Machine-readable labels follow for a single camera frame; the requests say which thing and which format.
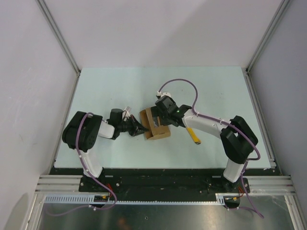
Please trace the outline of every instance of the black mounting plate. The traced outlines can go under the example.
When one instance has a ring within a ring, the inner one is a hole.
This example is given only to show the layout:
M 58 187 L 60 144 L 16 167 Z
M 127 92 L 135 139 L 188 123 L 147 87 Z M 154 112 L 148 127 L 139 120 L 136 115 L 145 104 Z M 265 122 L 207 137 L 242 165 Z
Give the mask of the black mounting plate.
M 110 184 L 120 201 L 142 202 L 201 202 L 216 201 L 215 193 L 227 193 L 220 177 L 206 175 L 105 175 L 98 178 Z M 250 192 L 248 180 L 244 185 Z M 79 192 L 106 192 L 92 178 L 85 175 L 80 180 Z M 229 193 L 238 193 L 238 188 Z

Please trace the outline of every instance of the metal floor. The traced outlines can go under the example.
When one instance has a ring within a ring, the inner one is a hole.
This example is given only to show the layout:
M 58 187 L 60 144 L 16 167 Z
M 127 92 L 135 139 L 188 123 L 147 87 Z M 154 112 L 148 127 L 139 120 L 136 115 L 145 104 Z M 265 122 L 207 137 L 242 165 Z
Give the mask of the metal floor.
M 42 212 L 40 230 L 294 230 L 283 196 L 252 197 L 261 219 L 246 210 L 227 211 L 223 206 L 116 205 L 111 210 L 76 210 L 63 217 Z M 52 213 L 78 205 L 45 204 Z M 247 199 L 241 206 L 249 206 Z

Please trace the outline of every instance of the white wall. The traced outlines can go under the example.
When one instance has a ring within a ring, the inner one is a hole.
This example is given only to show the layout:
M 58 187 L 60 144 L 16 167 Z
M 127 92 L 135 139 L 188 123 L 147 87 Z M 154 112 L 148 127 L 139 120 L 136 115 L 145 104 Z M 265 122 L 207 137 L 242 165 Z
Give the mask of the white wall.
M 291 174 L 307 215 L 307 1 L 295 0 L 251 76 L 276 158 Z
M 76 77 L 34 0 L 0 2 L 0 229 L 18 229 Z
M 281 0 L 46 0 L 80 68 L 246 67 Z

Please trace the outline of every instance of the yellow object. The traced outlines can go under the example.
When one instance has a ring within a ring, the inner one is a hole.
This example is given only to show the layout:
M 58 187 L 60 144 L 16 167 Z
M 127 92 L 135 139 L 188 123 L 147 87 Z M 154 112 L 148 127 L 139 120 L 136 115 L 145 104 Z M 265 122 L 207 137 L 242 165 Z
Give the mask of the yellow object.
M 196 136 L 196 134 L 194 133 L 192 128 L 186 127 L 188 133 L 190 134 L 190 136 L 192 137 L 193 141 L 195 144 L 200 145 L 201 144 L 201 140 L 199 140 L 199 138 Z

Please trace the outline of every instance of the brown cardboard box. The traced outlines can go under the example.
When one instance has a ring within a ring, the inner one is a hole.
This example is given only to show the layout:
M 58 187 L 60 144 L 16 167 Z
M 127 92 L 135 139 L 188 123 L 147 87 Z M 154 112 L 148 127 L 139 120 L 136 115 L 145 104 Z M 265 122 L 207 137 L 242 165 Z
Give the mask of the brown cardboard box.
M 140 111 L 140 117 L 142 125 L 149 129 L 148 132 L 144 133 L 146 139 L 158 140 L 171 136 L 168 126 L 162 126 L 158 116 L 153 117 L 151 108 Z

